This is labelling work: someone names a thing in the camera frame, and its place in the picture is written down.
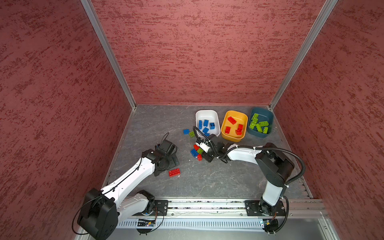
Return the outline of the dark teal plastic container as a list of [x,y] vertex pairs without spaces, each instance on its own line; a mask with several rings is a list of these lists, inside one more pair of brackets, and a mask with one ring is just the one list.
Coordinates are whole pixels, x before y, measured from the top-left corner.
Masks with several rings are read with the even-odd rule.
[[274,114],[264,108],[252,109],[247,123],[247,132],[259,138],[266,138],[271,132],[274,122]]

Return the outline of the aluminium corner post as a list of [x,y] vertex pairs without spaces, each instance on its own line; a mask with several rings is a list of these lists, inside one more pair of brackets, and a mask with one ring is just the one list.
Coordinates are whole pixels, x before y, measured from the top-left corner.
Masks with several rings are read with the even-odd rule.
[[93,29],[104,49],[104,52],[112,66],[112,69],[114,70],[114,73],[125,93],[125,96],[127,98],[127,100],[129,101],[130,103],[130,106],[133,110],[136,110],[137,108],[137,103],[134,99],[134,96],[128,86],[128,83],[127,83],[127,80],[123,74],[123,71],[118,63],[118,60],[114,54],[114,51],[108,41],[108,38],[106,36],[106,33],[102,27],[102,24],[97,16],[97,13],[96,13],[96,10],[93,6],[93,3],[92,1],[90,0],[81,0],[81,3],[82,3],[82,6],[93,26]]
[[333,11],[334,7],[337,5],[337,3],[338,3],[338,0],[326,0],[325,1],[324,5],[321,8],[317,18],[315,19],[309,33],[307,34],[303,44],[301,45],[291,67],[289,68],[287,74],[285,75],[278,91],[276,92],[271,103],[269,104],[269,109],[271,111],[274,111],[279,100],[281,99],[285,90],[289,86],[295,73],[299,69],[302,61],[306,57],[308,51],[312,47],[313,43],[315,42],[317,36],[319,35],[320,31],[322,30],[323,26],[325,25],[327,19],[329,18],[330,14],[332,13],[332,11]]

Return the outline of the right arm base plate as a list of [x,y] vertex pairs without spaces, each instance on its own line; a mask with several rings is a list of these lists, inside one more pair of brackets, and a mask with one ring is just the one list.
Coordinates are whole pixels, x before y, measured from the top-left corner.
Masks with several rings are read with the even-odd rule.
[[284,204],[280,200],[274,206],[259,200],[246,200],[244,203],[247,216],[249,217],[283,217],[286,215]]

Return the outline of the aluminium front rail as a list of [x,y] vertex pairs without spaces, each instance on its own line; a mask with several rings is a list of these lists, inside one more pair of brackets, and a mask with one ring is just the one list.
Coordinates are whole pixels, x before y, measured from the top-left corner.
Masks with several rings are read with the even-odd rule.
[[[262,218],[247,216],[247,199],[159,198],[168,200],[167,218]],[[328,219],[322,200],[289,199],[289,217],[293,219]]]

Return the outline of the aluminium right corner post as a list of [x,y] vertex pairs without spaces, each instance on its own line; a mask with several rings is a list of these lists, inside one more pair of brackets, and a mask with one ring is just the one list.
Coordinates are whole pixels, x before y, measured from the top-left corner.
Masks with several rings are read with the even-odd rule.
[[291,67],[289,68],[287,74],[285,75],[278,91],[276,92],[271,103],[269,104],[269,109],[271,111],[274,111],[279,100],[281,99],[285,90],[289,86],[295,73],[299,69],[302,61],[306,57],[308,51],[312,47],[313,43],[315,42],[317,36],[319,35],[320,31],[322,30],[323,26],[325,25],[327,19],[329,18],[330,14],[332,13],[332,11],[333,11],[334,7],[337,5],[337,3],[338,3],[338,0],[326,0],[325,1],[324,5],[321,8],[317,18],[315,19],[309,33],[307,34],[303,44],[301,45]]

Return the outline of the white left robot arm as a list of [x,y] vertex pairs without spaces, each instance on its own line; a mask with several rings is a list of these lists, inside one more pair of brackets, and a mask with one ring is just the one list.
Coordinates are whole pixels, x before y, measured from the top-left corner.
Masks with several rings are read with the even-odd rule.
[[166,208],[158,208],[155,196],[139,191],[128,195],[150,175],[158,176],[179,165],[177,146],[163,140],[154,149],[142,152],[132,168],[101,190],[95,188],[85,195],[83,205],[75,214],[72,223],[78,224],[95,240],[106,240],[118,224],[136,214],[166,216]]

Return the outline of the white plastic container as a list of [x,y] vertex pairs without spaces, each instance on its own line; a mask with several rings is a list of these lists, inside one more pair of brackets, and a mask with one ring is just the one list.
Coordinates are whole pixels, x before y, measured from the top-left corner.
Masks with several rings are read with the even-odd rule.
[[217,137],[221,134],[221,125],[218,113],[214,110],[199,110],[195,114],[196,126],[198,129],[207,135],[215,135]]

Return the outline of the red lego brick large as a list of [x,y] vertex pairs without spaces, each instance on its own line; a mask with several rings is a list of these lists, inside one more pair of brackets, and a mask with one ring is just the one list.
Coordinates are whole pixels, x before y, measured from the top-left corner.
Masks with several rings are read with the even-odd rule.
[[244,126],[243,126],[242,124],[239,124],[239,125],[238,125],[238,128],[237,128],[237,131],[238,131],[238,132],[242,132],[242,131],[243,131],[243,127],[244,127]]
[[174,169],[174,170],[170,170],[170,171],[169,171],[169,177],[170,177],[170,178],[179,176],[180,174],[181,174],[181,171],[180,171],[179,168]]

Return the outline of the yellow plastic container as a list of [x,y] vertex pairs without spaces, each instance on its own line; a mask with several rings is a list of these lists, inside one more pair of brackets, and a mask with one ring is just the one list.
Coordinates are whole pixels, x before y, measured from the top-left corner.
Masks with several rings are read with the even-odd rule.
[[[237,121],[237,123],[235,125],[232,125],[228,121],[228,117],[233,117]],[[231,142],[235,142],[235,143],[240,142],[246,135],[247,122],[248,122],[248,117],[244,113],[237,112],[237,111],[227,111],[225,118],[224,118],[224,121],[223,121],[223,124],[222,124],[222,128],[221,128],[222,137],[225,140],[228,140]],[[237,130],[239,124],[242,124],[244,126],[242,134],[240,136],[238,136],[236,134],[236,130]],[[231,127],[231,131],[229,134],[225,133],[226,127]]]

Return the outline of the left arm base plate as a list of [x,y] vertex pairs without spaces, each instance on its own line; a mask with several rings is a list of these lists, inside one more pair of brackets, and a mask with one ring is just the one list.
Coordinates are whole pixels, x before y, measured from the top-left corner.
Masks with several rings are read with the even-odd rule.
[[160,216],[166,216],[168,212],[168,200],[154,200],[150,204],[150,216],[155,216],[156,211],[160,213]]

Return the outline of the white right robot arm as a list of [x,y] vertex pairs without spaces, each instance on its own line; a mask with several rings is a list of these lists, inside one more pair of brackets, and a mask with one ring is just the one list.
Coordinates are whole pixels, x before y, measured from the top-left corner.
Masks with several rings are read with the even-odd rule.
[[197,138],[196,145],[203,150],[203,158],[208,162],[214,159],[224,163],[242,161],[259,166],[267,185],[261,198],[261,205],[275,207],[283,197],[289,185],[289,178],[295,164],[287,156],[289,151],[277,148],[272,143],[262,147],[241,146],[237,144],[224,144],[215,135]]

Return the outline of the aluminium left corner post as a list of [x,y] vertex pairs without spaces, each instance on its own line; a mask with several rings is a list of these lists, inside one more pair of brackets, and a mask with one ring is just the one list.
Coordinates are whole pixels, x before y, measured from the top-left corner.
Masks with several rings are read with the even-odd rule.
[[133,110],[136,110],[137,108],[137,103],[134,99],[134,96],[128,86],[128,83],[127,83],[127,80],[123,74],[123,71],[118,63],[118,60],[114,54],[114,51],[108,41],[108,38],[106,36],[106,33],[102,27],[102,24],[97,16],[97,13],[96,13],[96,10],[93,6],[93,3],[92,1],[90,0],[81,0],[81,3],[82,3],[82,6],[93,26],[93,29],[104,49],[104,52],[112,66],[112,69],[114,70],[114,73],[125,93],[125,96],[127,98],[127,100],[129,101],[130,103],[130,106]]

